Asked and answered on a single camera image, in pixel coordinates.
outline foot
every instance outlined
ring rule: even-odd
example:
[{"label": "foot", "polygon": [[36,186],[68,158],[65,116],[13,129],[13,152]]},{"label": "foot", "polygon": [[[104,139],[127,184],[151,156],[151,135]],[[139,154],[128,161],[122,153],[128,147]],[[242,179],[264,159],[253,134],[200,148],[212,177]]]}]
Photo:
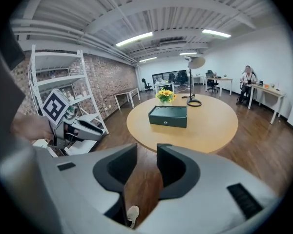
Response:
[{"label": "foot", "polygon": [[127,219],[128,221],[132,221],[130,228],[133,228],[136,223],[136,219],[139,216],[139,207],[136,205],[133,205],[129,208],[127,211]]}]

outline round wooden table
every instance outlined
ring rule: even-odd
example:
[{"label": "round wooden table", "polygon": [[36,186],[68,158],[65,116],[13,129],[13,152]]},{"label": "round wooden table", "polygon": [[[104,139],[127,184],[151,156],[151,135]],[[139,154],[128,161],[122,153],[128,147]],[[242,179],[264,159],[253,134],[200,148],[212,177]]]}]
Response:
[{"label": "round wooden table", "polygon": [[[187,99],[177,94],[172,106],[187,106]],[[150,124],[148,113],[160,105],[157,98],[147,100],[129,113],[127,128],[144,147],[156,152],[156,144],[165,143],[210,153],[225,147],[234,137],[238,118],[233,109],[219,99],[195,95],[202,102],[200,107],[187,106],[187,127],[169,127]]]}]

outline white shirt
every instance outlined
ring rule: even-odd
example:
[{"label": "white shirt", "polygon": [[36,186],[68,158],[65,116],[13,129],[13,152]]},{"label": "white shirt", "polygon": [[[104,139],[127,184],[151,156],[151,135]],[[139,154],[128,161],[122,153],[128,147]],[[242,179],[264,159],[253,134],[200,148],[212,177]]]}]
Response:
[{"label": "white shirt", "polygon": [[243,73],[242,78],[243,82],[248,83],[248,80],[254,81],[256,82],[257,79],[255,77],[255,75],[253,73],[250,73],[250,75],[248,76],[246,73]]}]

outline fluorescent light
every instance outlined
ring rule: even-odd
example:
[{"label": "fluorescent light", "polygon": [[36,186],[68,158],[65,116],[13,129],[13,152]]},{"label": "fluorescent light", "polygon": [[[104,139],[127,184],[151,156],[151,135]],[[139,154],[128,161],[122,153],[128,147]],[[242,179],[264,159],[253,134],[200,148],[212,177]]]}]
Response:
[{"label": "fluorescent light", "polygon": [[202,33],[208,33],[208,34],[218,35],[218,36],[227,37],[227,38],[231,37],[231,35],[221,33],[221,32],[218,32],[218,31],[209,30],[209,29],[203,30]]},{"label": "fluorescent light", "polygon": [[195,55],[197,52],[189,52],[189,53],[180,53],[179,55],[185,56],[185,55]]},{"label": "fluorescent light", "polygon": [[129,38],[129,39],[125,40],[125,41],[121,41],[120,43],[117,43],[116,46],[120,47],[120,46],[123,46],[124,44],[127,44],[129,42],[137,41],[139,39],[146,38],[146,37],[151,37],[152,35],[153,35],[152,32],[145,33],[145,34],[142,34],[142,35],[139,35],[139,36],[136,36],[136,37]]},{"label": "fluorescent light", "polygon": [[145,62],[147,60],[153,60],[153,59],[156,59],[157,57],[152,57],[152,58],[149,58],[149,59],[145,59],[145,60],[140,60],[139,62]]}]

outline black lamp base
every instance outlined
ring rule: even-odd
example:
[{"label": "black lamp base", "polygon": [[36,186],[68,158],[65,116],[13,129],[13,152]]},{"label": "black lamp base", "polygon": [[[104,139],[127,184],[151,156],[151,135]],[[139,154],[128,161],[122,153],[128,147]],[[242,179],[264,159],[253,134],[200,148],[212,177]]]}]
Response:
[{"label": "black lamp base", "polygon": [[190,107],[200,107],[202,106],[202,103],[198,99],[189,98],[187,100],[187,105],[189,105]]}]

